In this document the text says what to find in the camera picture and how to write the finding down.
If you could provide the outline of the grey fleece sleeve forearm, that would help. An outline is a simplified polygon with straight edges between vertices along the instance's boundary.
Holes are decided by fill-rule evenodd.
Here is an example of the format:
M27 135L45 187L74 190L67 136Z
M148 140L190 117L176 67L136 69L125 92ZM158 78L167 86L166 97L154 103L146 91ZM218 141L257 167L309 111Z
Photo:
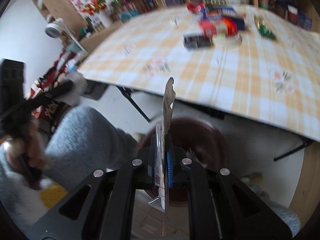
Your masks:
M72 109L62 120L46 148L40 143L35 123L30 128L30 165L72 191L96 169L117 170L137 155L137 141L115 128L102 114L88 106ZM18 153L1 147L1 202L23 233L46 211L39 193L28 187L14 161Z

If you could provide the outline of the person's left hand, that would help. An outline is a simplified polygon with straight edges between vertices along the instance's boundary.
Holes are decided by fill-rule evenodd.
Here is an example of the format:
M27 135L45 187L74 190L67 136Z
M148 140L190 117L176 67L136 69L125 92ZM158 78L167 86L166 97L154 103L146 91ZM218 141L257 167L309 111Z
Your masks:
M5 158L13 171L21 174L32 189L40 188L43 169L47 165L41 138L34 121L24 125L20 138L3 144Z

